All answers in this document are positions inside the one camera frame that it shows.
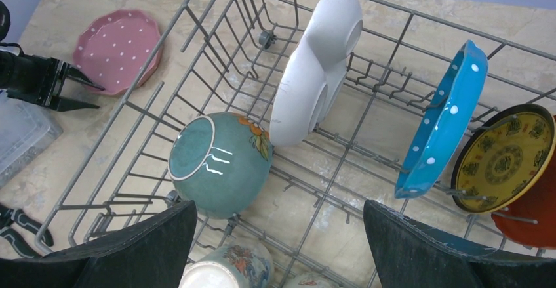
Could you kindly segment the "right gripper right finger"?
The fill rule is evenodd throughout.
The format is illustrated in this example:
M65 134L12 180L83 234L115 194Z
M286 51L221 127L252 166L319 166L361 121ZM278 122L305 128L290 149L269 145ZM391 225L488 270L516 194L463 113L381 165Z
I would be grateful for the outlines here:
M555 260L495 249L367 200L363 221L382 287L554 287Z

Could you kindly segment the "cream dragon mug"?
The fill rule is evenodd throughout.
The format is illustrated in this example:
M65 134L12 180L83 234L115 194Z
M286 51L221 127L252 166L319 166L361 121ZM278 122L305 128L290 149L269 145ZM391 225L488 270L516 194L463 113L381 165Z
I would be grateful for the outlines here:
M269 287L275 268L257 239L237 238L186 266L181 287Z

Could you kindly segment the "yellow patterned plate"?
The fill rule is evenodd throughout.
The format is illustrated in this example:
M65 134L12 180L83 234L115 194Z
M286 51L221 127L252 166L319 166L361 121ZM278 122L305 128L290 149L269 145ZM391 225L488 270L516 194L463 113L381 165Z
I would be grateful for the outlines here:
M450 186L473 214L512 204L540 179L555 153L555 118L539 104L518 104L475 129L458 156Z

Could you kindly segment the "teal blue plate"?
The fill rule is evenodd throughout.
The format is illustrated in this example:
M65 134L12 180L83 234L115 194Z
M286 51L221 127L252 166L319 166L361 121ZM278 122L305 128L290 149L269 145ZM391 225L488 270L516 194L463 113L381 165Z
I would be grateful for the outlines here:
M486 54L467 40L424 110L394 187L396 199L420 197L436 183L469 125L487 73Z

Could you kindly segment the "cream divided plate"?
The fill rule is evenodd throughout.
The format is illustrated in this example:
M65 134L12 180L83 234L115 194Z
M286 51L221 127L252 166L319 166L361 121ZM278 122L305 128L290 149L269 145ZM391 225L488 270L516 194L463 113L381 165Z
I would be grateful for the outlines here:
M277 88L269 126L274 146L297 145L323 122L362 30L358 0L319 0Z

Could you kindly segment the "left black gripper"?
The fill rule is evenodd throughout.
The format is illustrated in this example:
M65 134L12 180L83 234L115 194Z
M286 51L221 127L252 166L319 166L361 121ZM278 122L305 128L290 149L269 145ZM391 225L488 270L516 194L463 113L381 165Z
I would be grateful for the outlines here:
M57 112L99 108L96 104L61 96L65 78L99 91L105 90L78 67L59 59L1 51L1 88L6 90L9 98Z

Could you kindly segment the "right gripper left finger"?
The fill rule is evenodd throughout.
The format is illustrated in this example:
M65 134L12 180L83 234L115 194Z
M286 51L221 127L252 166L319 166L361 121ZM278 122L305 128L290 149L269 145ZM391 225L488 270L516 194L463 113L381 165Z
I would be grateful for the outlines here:
M41 258L1 259L2 287L178 287L195 228L194 201Z

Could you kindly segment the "white scalloped teal bowl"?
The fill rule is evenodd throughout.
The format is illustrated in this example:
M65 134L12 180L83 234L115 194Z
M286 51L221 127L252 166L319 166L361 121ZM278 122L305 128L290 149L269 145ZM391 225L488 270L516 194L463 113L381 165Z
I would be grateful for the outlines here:
M266 183L273 146L248 117L216 112L192 119L177 135L167 169L181 199L225 220L249 207Z

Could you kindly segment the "orange red plate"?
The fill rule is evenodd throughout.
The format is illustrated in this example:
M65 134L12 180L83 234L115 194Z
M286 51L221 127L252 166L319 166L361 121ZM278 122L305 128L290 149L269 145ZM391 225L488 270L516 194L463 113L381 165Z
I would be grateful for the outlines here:
M555 157L538 181L508 210L491 214L497 229L515 243L555 248Z

